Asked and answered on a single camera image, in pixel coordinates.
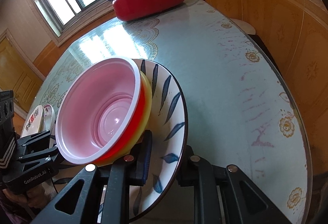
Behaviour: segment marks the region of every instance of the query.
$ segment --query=yellow bowl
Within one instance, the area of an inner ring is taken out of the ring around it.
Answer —
[[[133,136],[131,137],[131,139],[126,143],[126,145],[119,152],[112,155],[111,157],[109,157],[106,160],[94,162],[94,164],[97,165],[98,167],[109,165],[109,164],[113,163],[116,159],[128,154],[129,151],[132,149],[132,147],[138,142],[138,140],[141,137],[141,135],[143,134],[143,132],[145,131],[145,128],[146,128],[146,125],[148,123],[149,116],[150,116],[151,103],[152,103],[153,97],[152,97],[152,92],[151,92],[151,86],[150,86],[150,83],[149,83],[146,75],[143,72],[140,72],[140,75],[141,75],[141,83],[145,90],[145,107],[143,110],[143,114],[142,114],[140,123],[139,123],[137,129],[135,130]]]

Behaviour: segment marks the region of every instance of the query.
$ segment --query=bowl rim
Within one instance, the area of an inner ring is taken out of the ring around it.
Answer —
[[[68,103],[68,100],[72,96],[72,91],[79,86],[79,82],[82,81],[81,78],[86,73],[91,72],[99,67],[102,67],[102,66],[108,64],[108,63],[116,62],[119,60],[120,61],[123,60],[124,62],[127,62],[132,67],[132,70],[134,73],[134,92],[133,92],[133,98],[132,98],[130,108],[129,108],[121,126],[119,127],[119,129],[116,131],[114,136],[108,141],[108,143],[103,148],[100,148],[96,153],[94,153],[88,157],[83,157],[83,158],[77,157],[69,152],[65,143],[63,142],[62,122],[64,121],[64,119],[63,119],[63,114],[60,114],[60,113],[61,113],[61,111],[65,110],[66,104]],[[57,121],[56,121],[56,142],[57,142],[57,146],[58,146],[58,149],[59,149],[61,155],[67,161],[69,161],[71,163],[82,165],[82,164],[92,163],[93,161],[97,160],[102,155],[104,155],[106,152],[108,152],[108,150],[110,148],[112,148],[113,145],[119,140],[119,138],[122,136],[125,129],[127,128],[128,124],[130,123],[130,120],[136,110],[136,107],[137,107],[137,104],[139,101],[140,91],[141,91],[140,70],[139,70],[137,64],[131,58],[121,57],[121,56],[113,56],[113,57],[109,57],[104,60],[98,61],[98,62],[92,64],[90,67],[88,67],[84,72],[82,72],[74,80],[74,82],[72,83],[70,88],[67,90],[67,92],[63,98],[63,102],[61,103],[60,108],[58,110]]]

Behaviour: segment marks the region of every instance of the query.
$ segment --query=camera lens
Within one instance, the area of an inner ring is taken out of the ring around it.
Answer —
[[[8,117],[8,113],[9,113],[9,108],[8,108],[8,102],[6,101],[3,107],[3,111],[5,113],[5,117]]]

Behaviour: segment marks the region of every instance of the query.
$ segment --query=metal screw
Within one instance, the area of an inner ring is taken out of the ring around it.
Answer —
[[[199,162],[200,161],[200,157],[198,155],[192,155],[190,157],[190,160],[193,162]]]
[[[229,170],[230,172],[237,172],[238,167],[235,166],[235,165],[230,165],[230,166],[228,166],[228,170]]]
[[[126,155],[123,159],[124,159],[124,161],[131,162],[131,161],[134,160],[134,156],[133,155]]]
[[[85,170],[88,172],[94,171],[96,169],[96,166],[94,164],[88,164],[85,166]]]

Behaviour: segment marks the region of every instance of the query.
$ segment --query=stacked bowls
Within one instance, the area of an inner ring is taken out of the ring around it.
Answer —
[[[73,164],[112,163],[141,137],[151,99],[150,83],[132,59],[95,63],[73,82],[58,111],[60,153]]]

